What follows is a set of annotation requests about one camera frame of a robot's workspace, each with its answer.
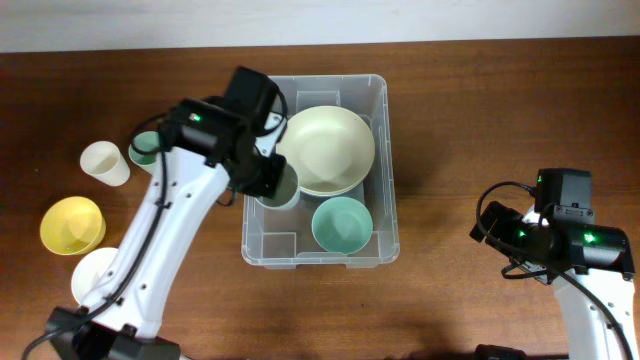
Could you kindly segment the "grey cup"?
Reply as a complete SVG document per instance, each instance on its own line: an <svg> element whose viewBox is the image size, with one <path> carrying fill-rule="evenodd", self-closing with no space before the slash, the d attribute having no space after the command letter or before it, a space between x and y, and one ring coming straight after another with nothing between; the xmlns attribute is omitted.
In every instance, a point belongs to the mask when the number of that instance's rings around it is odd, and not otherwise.
<svg viewBox="0 0 640 360"><path fill-rule="evenodd" d="M256 201L272 210L288 210L296 206L300 199L298 176L293 167L287 164L283 170L276 191L271 198L257 197Z"/></svg>

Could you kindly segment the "beige bowl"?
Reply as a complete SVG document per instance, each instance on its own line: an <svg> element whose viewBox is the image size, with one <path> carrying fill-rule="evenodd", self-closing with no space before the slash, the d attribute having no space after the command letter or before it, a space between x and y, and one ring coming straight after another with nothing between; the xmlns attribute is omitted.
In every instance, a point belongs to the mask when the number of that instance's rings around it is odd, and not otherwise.
<svg viewBox="0 0 640 360"><path fill-rule="evenodd" d="M305 174L300 179L301 191L312 196L335 196L355 189L367 175L340 174L339 176L321 178Z"/></svg>
<svg viewBox="0 0 640 360"><path fill-rule="evenodd" d="M368 175L375 160L375 140L367 123L338 106L316 106L294 115L276 147L300 179L340 174Z"/></svg>

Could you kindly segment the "mint green bowl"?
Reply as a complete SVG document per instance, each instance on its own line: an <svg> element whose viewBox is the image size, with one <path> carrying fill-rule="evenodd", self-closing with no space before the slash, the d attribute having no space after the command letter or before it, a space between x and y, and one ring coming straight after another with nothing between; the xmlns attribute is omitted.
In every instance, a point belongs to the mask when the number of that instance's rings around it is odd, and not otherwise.
<svg viewBox="0 0 640 360"><path fill-rule="evenodd" d="M362 250L373 234L373 220L366 206L350 197L324 201L314 212L311 230L318 245L343 255Z"/></svg>

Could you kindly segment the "mint green cup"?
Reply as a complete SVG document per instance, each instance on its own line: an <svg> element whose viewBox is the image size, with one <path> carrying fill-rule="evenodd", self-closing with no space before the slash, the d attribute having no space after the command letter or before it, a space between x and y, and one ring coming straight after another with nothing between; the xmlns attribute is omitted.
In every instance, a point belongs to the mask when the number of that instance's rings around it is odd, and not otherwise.
<svg viewBox="0 0 640 360"><path fill-rule="evenodd" d="M154 150L158 147L158 133L156 131L145 131L134 137L133 144L128 148L128 155L135 165L152 174L156 164Z"/></svg>

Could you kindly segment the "beige cup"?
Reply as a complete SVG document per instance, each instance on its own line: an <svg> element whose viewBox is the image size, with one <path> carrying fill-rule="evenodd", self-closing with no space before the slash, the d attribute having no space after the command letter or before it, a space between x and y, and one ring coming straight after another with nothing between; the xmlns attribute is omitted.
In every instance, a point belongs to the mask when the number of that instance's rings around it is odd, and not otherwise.
<svg viewBox="0 0 640 360"><path fill-rule="evenodd" d="M109 141L98 141L86 147L80 157L80 167L87 175L111 187L123 185L130 177L124 156Z"/></svg>

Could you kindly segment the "yellow bowl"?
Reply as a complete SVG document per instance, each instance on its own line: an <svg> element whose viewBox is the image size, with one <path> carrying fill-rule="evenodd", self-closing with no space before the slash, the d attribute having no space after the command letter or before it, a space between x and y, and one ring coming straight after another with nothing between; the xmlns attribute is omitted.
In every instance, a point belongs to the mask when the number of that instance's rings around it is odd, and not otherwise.
<svg viewBox="0 0 640 360"><path fill-rule="evenodd" d="M40 224L44 247L57 255L82 255L92 251L103 240L106 222L92 200L72 196L52 205Z"/></svg>

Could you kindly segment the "white bowl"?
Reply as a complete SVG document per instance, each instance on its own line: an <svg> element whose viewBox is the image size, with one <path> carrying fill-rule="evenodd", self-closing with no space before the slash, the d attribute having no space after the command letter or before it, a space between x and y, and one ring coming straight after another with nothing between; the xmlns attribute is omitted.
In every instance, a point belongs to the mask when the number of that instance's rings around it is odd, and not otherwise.
<svg viewBox="0 0 640 360"><path fill-rule="evenodd" d="M76 266L71 278L71 292L77 304L93 289L118 253L114 247L88 253Z"/></svg>

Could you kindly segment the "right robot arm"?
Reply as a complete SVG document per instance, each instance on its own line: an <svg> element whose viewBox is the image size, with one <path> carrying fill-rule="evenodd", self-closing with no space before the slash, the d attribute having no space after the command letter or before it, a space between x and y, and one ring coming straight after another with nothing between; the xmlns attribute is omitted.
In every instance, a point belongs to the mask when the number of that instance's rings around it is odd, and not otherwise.
<svg viewBox="0 0 640 360"><path fill-rule="evenodd" d="M553 287L569 358L638 358L631 243L623 230L596 224L590 172L543 168L522 188L534 199L526 213L480 197L471 238L508 259L503 278Z"/></svg>

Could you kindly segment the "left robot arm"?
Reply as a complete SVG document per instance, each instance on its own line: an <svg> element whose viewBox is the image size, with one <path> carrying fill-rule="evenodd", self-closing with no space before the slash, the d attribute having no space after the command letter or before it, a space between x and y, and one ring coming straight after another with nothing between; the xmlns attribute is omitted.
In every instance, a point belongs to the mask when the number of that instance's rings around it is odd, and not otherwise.
<svg viewBox="0 0 640 360"><path fill-rule="evenodd" d="M159 337L176 274L226 191L273 197L286 165L275 152L288 107L267 75L239 67L223 96L182 100L152 117L158 164L118 252L75 310L57 307L46 332L62 359L181 359Z"/></svg>

